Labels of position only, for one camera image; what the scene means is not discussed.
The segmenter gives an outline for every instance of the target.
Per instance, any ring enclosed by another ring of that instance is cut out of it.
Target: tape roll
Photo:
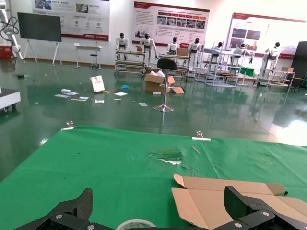
[[[116,230],[155,228],[156,226],[143,219],[131,219],[123,222]]]

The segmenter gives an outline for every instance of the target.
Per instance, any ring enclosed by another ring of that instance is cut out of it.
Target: display panel
[[[138,43],[148,33],[156,45],[167,46],[177,37],[182,48],[206,37],[210,10],[134,2],[133,42]]]
[[[267,48],[281,44],[280,58],[293,59],[298,42],[305,40],[302,30],[306,21],[275,18],[252,14],[234,13],[227,39],[227,49],[241,43],[249,44],[248,50],[258,55]]]
[[[109,40],[109,0],[32,0],[33,13],[61,17],[63,37]]]
[[[61,19],[31,13],[18,13],[20,37],[25,39],[61,42]]]

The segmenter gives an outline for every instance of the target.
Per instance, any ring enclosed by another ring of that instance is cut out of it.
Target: red box
[[[0,46],[0,60],[12,58],[12,48],[10,46]]]

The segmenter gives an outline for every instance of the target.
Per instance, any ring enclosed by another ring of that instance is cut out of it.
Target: blue object
[[[121,87],[121,89],[122,89],[122,90],[129,89],[129,86],[128,86],[128,85],[123,85],[123,86]]]

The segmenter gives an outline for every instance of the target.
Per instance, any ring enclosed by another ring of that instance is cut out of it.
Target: white wall
[[[33,0],[11,0],[12,12],[32,13],[31,1]],[[267,15],[273,17],[291,18],[306,20],[307,2],[303,0],[138,0],[143,2],[160,3],[168,5],[195,7],[210,9],[208,21],[208,29],[206,35],[206,47],[211,47],[213,42],[225,41],[232,14],[234,12]],[[98,45],[104,48],[102,63],[114,64],[115,60],[115,39],[120,32],[124,32],[125,36],[131,41],[132,38],[132,20],[133,20],[133,2],[134,0],[110,0],[110,41],[99,42]],[[291,36],[291,28],[285,28],[285,36]],[[17,36],[22,49],[24,50],[26,41]],[[60,54],[65,61],[76,61],[74,43],[85,45],[95,45],[96,41],[63,38],[60,45]],[[34,41],[35,50],[39,58],[52,59],[54,55],[54,43],[44,41]],[[158,51],[165,52],[165,47],[158,46]],[[82,62],[92,62],[89,54],[84,53],[81,57]],[[251,67],[259,69],[261,66],[261,58],[256,57]],[[280,59],[277,68],[281,66],[291,66],[291,61]]]

